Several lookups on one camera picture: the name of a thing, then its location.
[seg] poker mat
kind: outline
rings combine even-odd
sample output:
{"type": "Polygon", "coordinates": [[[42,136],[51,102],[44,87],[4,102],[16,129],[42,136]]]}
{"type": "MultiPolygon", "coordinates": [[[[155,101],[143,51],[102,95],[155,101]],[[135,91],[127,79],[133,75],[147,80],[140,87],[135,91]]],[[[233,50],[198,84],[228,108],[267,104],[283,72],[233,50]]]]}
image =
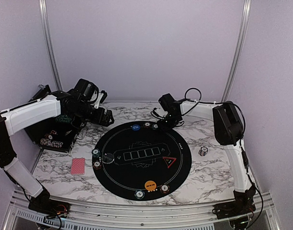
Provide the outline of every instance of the poker mat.
{"type": "Polygon", "coordinates": [[[135,121],[109,130],[92,151],[99,182],[129,200],[154,200],[174,192],[186,180],[192,158],[183,137],[162,132],[154,122],[135,121]]]}

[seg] marble table top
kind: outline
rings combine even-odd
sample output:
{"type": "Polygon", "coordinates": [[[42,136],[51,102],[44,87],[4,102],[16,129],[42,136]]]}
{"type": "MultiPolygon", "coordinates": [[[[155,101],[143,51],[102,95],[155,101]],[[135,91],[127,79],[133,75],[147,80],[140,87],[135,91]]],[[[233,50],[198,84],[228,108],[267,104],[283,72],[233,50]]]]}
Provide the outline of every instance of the marble table top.
{"type": "Polygon", "coordinates": [[[106,190],[97,180],[91,165],[91,151],[97,141],[111,128],[130,121],[156,121],[150,114],[158,103],[104,103],[111,109],[115,123],[109,127],[87,124],[88,131],[77,140],[70,153],[45,150],[34,176],[53,196],[108,204],[185,205],[234,198],[234,178],[222,146],[214,138],[213,122],[196,117],[184,117],[185,124],[175,128],[187,141],[192,153],[192,167],[186,181],[175,192],[151,201],[132,201],[106,190]],[[199,149],[208,148],[206,156],[199,149]],[[85,174],[71,175],[73,158],[85,158],[85,174]]]}

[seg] blue button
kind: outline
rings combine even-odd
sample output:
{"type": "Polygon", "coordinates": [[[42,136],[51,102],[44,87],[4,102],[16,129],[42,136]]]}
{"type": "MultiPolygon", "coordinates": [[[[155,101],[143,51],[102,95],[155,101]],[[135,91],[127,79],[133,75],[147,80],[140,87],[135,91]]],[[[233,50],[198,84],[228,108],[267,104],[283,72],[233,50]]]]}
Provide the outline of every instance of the blue button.
{"type": "Polygon", "coordinates": [[[133,125],[132,130],[133,131],[138,131],[140,129],[140,125],[133,125]]]}

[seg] red triangle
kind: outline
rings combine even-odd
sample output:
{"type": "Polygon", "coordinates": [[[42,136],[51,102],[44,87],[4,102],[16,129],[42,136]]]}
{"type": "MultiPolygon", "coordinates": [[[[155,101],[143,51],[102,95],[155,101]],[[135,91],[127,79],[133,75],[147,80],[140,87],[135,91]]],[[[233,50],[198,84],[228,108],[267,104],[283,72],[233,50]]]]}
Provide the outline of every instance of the red triangle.
{"type": "Polygon", "coordinates": [[[162,159],[165,160],[165,163],[167,164],[168,168],[170,168],[171,165],[176,161],[176,158],[174,157],[162,157],[162,159]]]}

